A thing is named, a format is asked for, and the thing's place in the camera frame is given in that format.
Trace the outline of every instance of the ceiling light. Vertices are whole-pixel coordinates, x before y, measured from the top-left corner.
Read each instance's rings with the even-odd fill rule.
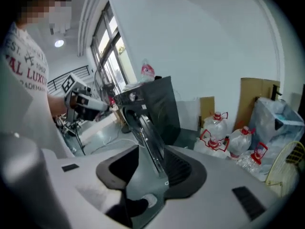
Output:
[[[58,40],[58,41],[56,41],[56,43],[55,43],[55,47],[60,48],[63,44],[64,44],[64,41],[63,41],[63,40]]]

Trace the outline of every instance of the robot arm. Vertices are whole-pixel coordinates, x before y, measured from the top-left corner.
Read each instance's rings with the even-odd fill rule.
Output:
[[[91,88],[73,73],[67,77],[61,87],[68,108],[66,119],[68,122],[73,123],[79,119],[93,121],[98,113],[107,112],[110,108],[105,102],[92,98]],[[70,105],[73,96],[76,96],[74,109]]]

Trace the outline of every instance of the red bottle handle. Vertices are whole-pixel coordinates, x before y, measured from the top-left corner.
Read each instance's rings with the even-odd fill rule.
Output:
[[[263,153],[263,155],[260,155],[259,153],[258,153],[258,147],[259,146],[262,146],[264,149],[265,149],[265,152]],[[262,163],[261,162],[261,159],[264,157],[264,155],[265,155],[265,153],[268,151],[268,147],[265,145],[265,144],[263,144],[262,142],[259,142],[258,144],[257,144],[257,146],[256,146],[256,148],[255,148],[255,150],[254,150],[254,153],[253,154],[251,154],[251,158],[256,162],[256,163],[258,163],[259,165]]]
[[[203,139],[200,139],[201,141],[203,141],[204,142],[204,144],[207,146],[207,147],[209,147],[207,144],[206,144],[206,142],[203,140]]]
[[[226,151],[227,150],[227,148],[228,148],[228,146],[229,146],[229,143],[230,143],[230,139],[229,138],[224,138],[224,139],[221,139],[221,140],[219,140],[218,142],[218,146],[221,146],[221,141],[227,141],[227,143],[226,143],[226,145],[225,145],[225,147],[224,147],[224,149],[221,149],[221,148],[218,148],[218,149],[215,149],[215,150],[221,150],[221,151]]]
[[[228,116],[229,116],[229,113],[228,113],[228,112],[224,112],[224,113],[221,114],[221,118],[222,118],[222,119],[228,119]]]
[[[241,133],[245,134],[245,133],[243,132],[243,129],[244,129],[244,128],[241,128],[241,129],[239,129],[239,130],[240,130]],[[248,130],[248,131],[247,131],[247,134],[253,134],[254,132],[255,132],[255,128],[253,128],[252,131]]]
[[[203,135],[204,135],[206,132],[208,132],[208,133],[210,134],[210,136],[211,136],[211,133],[210,133],[207,129],[205,129],[205,130],[202,132],[202,134],[200,135],[200,140],[203,141]]]

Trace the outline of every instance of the plastic water bottle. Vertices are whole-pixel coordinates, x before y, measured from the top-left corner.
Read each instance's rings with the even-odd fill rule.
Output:
[[[248,150],[240,155],[236,164],[251,173],[253,176],[259,177],[259,173],[264,172],[261,167],[261,159],[264,157],[267,150],[268,147],[262,142],[259,142],[254,151]]]
[[[229,137],[230,144],[228,151],[230,152],[232,159],[238,159],[238,157],[247,151],[251,145],[253,131],[250,131],[247,126],[242,129],[235,130]]]
[[[208,130],[212,136],[216,138],[216,140],[223,140],[227,135],[227,123],[226,120],[228,119],[228,112],[221,114],[220,112],[215,112],[213,116],[210,116],[204,120],[203,129]]]
[[[205,133],[208,133],[209,137],[203,138]],[[205,130],[201,134],[200,140],[195,143],[194,151],[226,159],[227,157],[230,157],[230,152],[227,151],[229,139],[226,139],[226,145],[222,144],[222,141],[223,140],[216,140],[215,136],[212,136],[208,130]]]

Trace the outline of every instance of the window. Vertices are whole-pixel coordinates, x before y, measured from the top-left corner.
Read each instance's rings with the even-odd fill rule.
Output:
[[[130,69],[124,69],[123,65],[131,67],[131,64],[127,53],[124,58],[121,57],[125,46],[109,3],[102,11],[93,35],[91,50],[103,83],[113,84],[115,94],[121,93],[130,78]]]

